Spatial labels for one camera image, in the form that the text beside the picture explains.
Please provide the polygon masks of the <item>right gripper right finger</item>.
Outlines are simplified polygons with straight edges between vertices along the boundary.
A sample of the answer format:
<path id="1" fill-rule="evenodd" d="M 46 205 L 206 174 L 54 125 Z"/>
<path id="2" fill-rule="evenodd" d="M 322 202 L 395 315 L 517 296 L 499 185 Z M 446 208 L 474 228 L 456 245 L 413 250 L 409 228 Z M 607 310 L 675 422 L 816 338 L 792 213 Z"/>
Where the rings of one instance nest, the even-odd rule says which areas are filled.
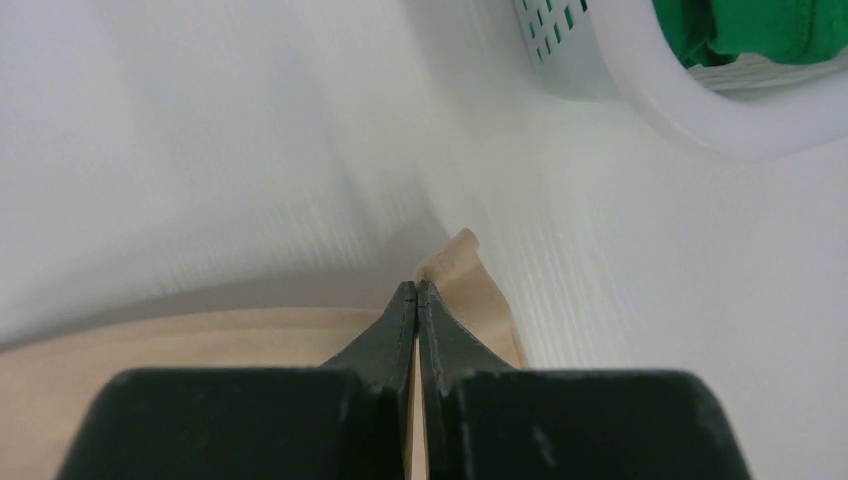
<path id="1" fill-rule="evenodd" d="M 716 396 L 679 370 L 520 369 L 418 287 L 432 479 L 746 479 Z"/>

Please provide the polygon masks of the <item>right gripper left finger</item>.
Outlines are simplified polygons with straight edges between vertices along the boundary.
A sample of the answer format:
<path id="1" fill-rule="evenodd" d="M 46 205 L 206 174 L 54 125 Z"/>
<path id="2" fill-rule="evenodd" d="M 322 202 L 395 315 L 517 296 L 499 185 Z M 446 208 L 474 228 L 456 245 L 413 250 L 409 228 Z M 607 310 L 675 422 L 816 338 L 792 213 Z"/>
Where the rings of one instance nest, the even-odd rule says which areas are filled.
<path id="1" fill-rule="evenodd" d="M 404 479 L 417 292 L 315 368 L 152 372 L 109 384 L 61 479 Z"/>

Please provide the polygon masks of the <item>beige t shirt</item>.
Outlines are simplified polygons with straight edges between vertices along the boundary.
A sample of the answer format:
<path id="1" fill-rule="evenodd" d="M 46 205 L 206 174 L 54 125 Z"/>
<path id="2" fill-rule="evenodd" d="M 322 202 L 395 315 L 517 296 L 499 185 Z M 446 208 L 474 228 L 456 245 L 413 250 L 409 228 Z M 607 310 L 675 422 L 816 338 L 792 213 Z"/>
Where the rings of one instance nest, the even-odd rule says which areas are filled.
<path id="1" fill-rule="evenodd" d="M 470 229 L 425 257 L 415 281 L 435 286 L 448 313 L 507 365 L 529 360 L 516 320 Z M 145 318 L 15 347 L 1 356 L 1 475 L 52 479 L 97 396 L 133 374 L 315 368 L 381 308 L 248 308 Z"/>

